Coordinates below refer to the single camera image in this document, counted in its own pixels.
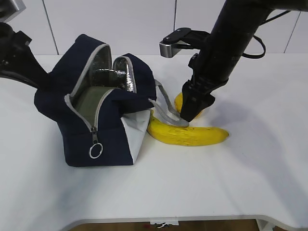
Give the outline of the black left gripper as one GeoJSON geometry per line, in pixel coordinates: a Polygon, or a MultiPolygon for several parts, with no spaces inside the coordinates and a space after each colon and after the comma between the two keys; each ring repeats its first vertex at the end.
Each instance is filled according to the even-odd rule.
{"type": "Polygon", "coordinates": [[[49,74],[29,50],[32,39],[22,31],[0,23],[0,77],[18,79],[40,90],[51,86],[49,74]]]}

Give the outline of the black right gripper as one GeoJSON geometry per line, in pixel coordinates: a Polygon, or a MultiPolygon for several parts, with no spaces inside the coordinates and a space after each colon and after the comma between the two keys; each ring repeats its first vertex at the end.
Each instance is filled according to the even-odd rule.
{"type": "Polygon", "coordinates": [[[191,122],[203,109],[215,102],[210,93],[228,82],[228,55],[195,53],[190,61],[192,77],[182,86],[180,117],[191,122]]]}

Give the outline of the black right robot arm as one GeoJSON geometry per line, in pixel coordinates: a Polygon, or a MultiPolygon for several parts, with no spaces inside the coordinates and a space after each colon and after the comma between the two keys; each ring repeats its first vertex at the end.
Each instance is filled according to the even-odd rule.
{"type": "Polygon", "coordinates": [[[182,41],[199,49],[189,63],[191,80],[182,87],[180,117],[192,121],[224,86],[253,35],[273,10],[307,11],[306,0],[227,0],[210,34],[190,32],[182,41]]]}

